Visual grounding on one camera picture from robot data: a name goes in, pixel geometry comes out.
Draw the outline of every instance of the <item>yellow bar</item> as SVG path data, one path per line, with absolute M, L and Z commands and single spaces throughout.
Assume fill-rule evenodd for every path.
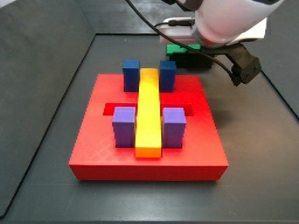
M 138 114 L 135 130 L 135 157 L 160 158 L 162 117 L 158 69 L 140 69 Z

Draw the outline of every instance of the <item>black cable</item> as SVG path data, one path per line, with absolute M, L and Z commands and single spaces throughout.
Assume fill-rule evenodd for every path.
M 168 23 L 159 23 L 154 27 L 160 26 L 160 25 L 168 25 Z
M 148 22 L 148 20 L 146 19 L 146 17 L 142 15 L 142 13 L 139 12 L 139 10 L 136 9 L 136 7 L 134 6 L 134 4 L 131 3 L 130 0 L 126 0 L 127 4 L 130 5 L 131 9 L 135 11 L 135 14 L 143 19 L 143 21 L 146 22 L 146 24 L 152 28 L 152 30 L 162 36 L 164 37 L 167 40 L 170 40 L 172 43 L 175 43 L 178 46 L 184 47 L 187 50 L 190 50 L 192 53 L 198 53 L 200 54 L 203 57 L 206 57 L 207 59 L 212 60 L 223 69 L 224 71 L 228 73 L 228 76 L 231 79 L 234 79 L 234 74 L 230 71 L 230 69 L 224 66 L 224 64 L 222 64 L 216 59 L 214 59 L 208 54 L 196 51 L 195 49 L 192 49 L 190 46 L 187 46 L 186 44 L 180 43 L 179 41 L 176 41 L 175 39 L 170 38 L 167 35 L 164 35 L 155 27 L 154 25 Z

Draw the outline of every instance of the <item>red base block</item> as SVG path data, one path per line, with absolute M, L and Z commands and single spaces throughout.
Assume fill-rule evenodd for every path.
M 220 137 L 198 76 L 176 75 L 175 92 L 160 93 L 163 107 L 183 107 L 187 127 L 182 149 L 163 149 L 162 158 L 136 158 L 135 149 L 116 148 L 115 106 L 136 106 L 138 93 L 126 93 L 123 75 L 98 77 L 70 168 L 80 180 L 218 180 L 228 167 Z

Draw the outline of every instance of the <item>building block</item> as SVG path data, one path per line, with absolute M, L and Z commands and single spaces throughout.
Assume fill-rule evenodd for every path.
M 160 93 L 171 93 L 175 85 L 176 65 L 174 61 L 160 62 Z
M 116 107 L 112 119 L 116 147 L 135 147 L 136 142 L 136 108 Z
M 135 156 L 162 157 L 162 115 L 158 69 L 140 69 L 138 114 L 135 131 Z
M 186 128 L 183 108 L 163 109 L 163 147 L 182 148 Z
M 124 73 L 124 91 L 138 92 L 140 80 L 140 61 L 136 59 L 124 60 L 123 65 Z
M 200 50 L 202 46 L 199 44 L 190 44 L 188 47 L 191 47 L 195 50 Z M 180 47 L 179 45 L 166 45 L 166 56 L 171 56 L 174 53 L 187 53 L 187 49 L 184 47 Z
M 182 148 L 163 149 L 162 158 L 136 158 L 134 148 L 116 148 L 112 114 L 103 115 L 107 103 L 138 103 L 138 93 L 124 92 L 123 79 L 122 74 L 98 76 L 70 157 L 70 168 L 76 178 L 118 181 L 220 179 L 228 160 L 199 76 L 176 75 L 175 92 L 160 93 L 162 105 L 191 105 Z

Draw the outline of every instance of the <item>blue block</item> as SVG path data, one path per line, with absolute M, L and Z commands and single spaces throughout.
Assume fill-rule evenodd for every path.
M 175 85 L 176 65 L 174 61 L 163 60 L 160 62 L 160 93 L 172 93 Z
M 124 60 L 124 91 L 138 92 L 140 81 L 140 61 L 138 59 Z
M 112 118 L 116 147 L 134 148 L 136 142 L 136 108 L 115 107 Z
M 183 108 L 163 109 L 163 147 L 182 148 L 186 129 L 186 115 Z

